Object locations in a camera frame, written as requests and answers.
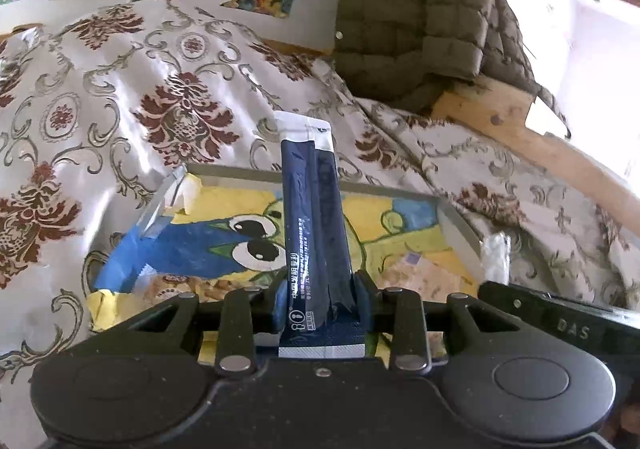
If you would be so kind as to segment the rice cracker clear packet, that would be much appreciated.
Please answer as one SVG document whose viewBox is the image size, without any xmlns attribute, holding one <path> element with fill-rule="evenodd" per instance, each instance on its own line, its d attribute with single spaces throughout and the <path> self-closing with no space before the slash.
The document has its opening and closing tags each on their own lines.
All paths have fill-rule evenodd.
<svg viewBox="0 0 640 449">
<path fill-rule="evenodd" d="M 378 283 L 414 291 L 427 302 L 445 303 L 452 293 L 477 295 L 477 282 L 451 250 L 398 257 L 384 268 Z"/>
</svg>

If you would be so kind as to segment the floral damask bedspread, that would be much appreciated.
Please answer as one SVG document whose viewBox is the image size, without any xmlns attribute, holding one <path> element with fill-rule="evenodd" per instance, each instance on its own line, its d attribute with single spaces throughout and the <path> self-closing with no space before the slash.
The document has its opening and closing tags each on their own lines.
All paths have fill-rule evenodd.
<svg viewBox="0 0 640 449">
<path fill-rule="evenodd" d="M 441 195 L 531 235 L 517 283 L 639 306 L 639 241 L 601 206 L 462 126 L 358 99 L 322 59 L 173 2 L 115 5 L 1 46 L 1 372 L 82 339 L 96 265 L 186 163 L 280 168 L 272 116 L 328 120 L 345 182 Z"/>
</svg>

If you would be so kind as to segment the olive quilted puffer jacket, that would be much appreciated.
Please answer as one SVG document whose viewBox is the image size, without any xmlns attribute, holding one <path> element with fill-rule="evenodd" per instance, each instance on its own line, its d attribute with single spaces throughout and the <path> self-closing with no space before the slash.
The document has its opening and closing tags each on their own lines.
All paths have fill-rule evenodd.
<svg viewBox="0 0 640 449">
<path fill-rule="evenodd" d="M 339 0 L 332 57 L 354 96 L 393 108 L 418 113 L 452 82 L 487 76 L 561 112 L 507 0 Z"/>
</svg>

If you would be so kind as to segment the dark blue snack stick packet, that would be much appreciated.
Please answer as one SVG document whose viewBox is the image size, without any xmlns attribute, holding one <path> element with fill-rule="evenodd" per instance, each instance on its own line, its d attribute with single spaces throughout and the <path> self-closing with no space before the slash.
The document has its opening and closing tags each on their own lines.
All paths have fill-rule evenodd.
<svg viewBox="0 0 640 449">
<path fill-rule="evenodd" d="M 352 287 L 342 196 L 329 122 L 274 113 L 282 157 L 288 299 L 282 358 L 352 359 L 366 333 Z"/>
</svg>

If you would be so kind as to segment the wooden bed frame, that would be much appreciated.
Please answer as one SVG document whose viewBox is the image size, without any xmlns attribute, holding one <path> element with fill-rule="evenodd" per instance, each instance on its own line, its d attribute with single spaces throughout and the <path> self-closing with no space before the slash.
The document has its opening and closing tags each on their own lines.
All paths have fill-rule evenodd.
<svg viewBox="0 0 640 449">
<path fill-rule="evenodd" d="M 613 173 L 566 140 L 526 128 L 534 96 L 481 76 L 473 83 L 456 82 L 432 107 L 434 119 L 450 119 L 494 139 L 520 157 L 540 166 L 599 204 L 633 233 L 639 232 L 639 198 Z"/>
</svg>

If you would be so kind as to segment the painted frog tray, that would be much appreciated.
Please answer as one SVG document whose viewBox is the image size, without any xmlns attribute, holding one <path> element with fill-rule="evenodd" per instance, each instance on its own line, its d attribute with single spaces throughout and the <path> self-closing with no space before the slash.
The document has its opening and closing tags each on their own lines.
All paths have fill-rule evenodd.
<svg viewBox="0 0 640 449">
<path fill-rule="evenodd" d="M 352 270 L 365 270 L 379 287 L 398 257 L 448 250 L 477 291 L 486 281 L 508 283 L 509 238 L 478 238 L 448 202 L 349 184 L 341 191 Z M 284 267 L 279 174 L 181 166 L 96 278 L 87 299 L 92 328 L 107 330 L 177 295 L 216 303 L 234 290 L 262 290 Z"/>
</svg>

